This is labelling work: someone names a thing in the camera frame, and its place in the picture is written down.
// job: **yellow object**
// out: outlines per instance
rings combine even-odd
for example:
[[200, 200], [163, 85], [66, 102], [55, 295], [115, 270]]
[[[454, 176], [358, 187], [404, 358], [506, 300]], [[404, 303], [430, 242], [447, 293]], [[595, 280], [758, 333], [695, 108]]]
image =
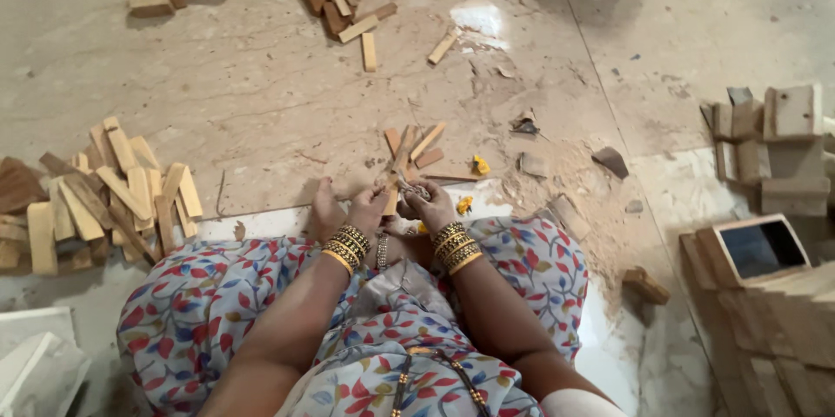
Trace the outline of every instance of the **yellow object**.
[[478, 155], [473, 155], [473, 169], [475, 169], [478, 174], [482, 176], [490, 172], [490, 166], [485, 160], [478, 157]]
[[472, 209], [470, 206], [473, 205], [473, 198], [472, 197], [465, 197], [459, 201], [459, 203], [455, 206], [455, 210], [458, 211], [459, 215], [463, 215]]

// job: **woman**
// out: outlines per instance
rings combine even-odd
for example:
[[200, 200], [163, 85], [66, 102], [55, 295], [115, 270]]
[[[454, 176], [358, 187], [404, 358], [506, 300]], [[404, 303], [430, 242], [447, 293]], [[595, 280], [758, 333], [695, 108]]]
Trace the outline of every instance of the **woman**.
[[569, 364], [587, 277], [576, 242], [538, 217], [464, 231], [446, 191], [412, 185], [428, 200], [408, 191], [398, 212], [428, 235], [378, 237], [388, 193], [364, 190], [346, 216], [325, 178], [319, 245], [198, 243], [158, 264], [118, 331], [152, 411], [622, 415]]

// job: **foot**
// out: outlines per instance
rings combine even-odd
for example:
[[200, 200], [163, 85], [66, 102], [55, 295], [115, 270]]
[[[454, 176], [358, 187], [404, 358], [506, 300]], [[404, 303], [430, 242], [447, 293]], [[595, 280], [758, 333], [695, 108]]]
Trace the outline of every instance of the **foot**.
[[330, 177], [319, 179], [319, 188], [313, 196], [313, 228], [316, 231], [315, 239], [320, 244], [331, 239], [331, 236], [345, 223], [347, 217], [333, 196], [332, 183], [333, 179]]

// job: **hand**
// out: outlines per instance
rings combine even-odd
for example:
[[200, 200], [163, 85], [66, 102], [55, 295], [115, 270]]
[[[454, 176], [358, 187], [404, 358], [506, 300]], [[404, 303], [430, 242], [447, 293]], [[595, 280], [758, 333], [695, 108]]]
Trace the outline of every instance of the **hand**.
[[455, 220], [455, 208], [449, 194], [431, 180], [413, 180], [410, 186], [421, 186], [429, 192], [430, 199], [425, 201], [414, 191], [407, 192], [397, 204], [397, 213], [407, 220], [420, 218], [433, 237], [449, 223]]
[[370, 241], [374, 237], [374, 231], [380, 226], [388, 196], [388, 190], [384, 186], [374, 186], [363, 190], [351, 201], [345, 222], [360, 230]]

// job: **silver anklet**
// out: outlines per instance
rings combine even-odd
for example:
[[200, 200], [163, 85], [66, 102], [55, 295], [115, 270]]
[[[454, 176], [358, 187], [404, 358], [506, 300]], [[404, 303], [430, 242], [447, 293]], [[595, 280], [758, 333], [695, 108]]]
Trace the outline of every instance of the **silver anklet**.
[[377, 270], [383, 271], [388, 268], [388, 233], [380, 233], [377, 237]]

